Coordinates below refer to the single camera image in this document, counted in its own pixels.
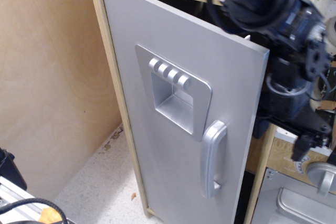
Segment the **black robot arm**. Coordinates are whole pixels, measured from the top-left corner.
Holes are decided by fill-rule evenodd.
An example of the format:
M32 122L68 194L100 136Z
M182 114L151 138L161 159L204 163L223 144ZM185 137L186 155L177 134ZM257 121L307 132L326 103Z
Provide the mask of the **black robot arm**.
M332 128L310 106L317 80L326 80L332 56L326 50L326 27L309 0L207 0L208 12L223 31L257 33L270 50L260 95L254 137L266 122L297 136L292 160L322 147Z

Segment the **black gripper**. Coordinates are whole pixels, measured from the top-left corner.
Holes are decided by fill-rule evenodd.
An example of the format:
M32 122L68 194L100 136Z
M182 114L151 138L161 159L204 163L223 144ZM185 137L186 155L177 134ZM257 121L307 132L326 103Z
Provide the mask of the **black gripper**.
M281 83L274 77L266 77L252 136L260 138L270 123L296 135L293 161L302 161L311 148L328 144L332 126L310 104L313 86L313 82L300 78Z

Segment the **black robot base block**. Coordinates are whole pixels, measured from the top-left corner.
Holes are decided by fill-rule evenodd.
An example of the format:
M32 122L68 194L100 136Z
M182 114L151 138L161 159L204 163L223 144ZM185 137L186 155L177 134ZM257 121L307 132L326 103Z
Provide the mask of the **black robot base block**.
M27 184L14 163L15 156L6 149L1 149L1 176L27 190Z

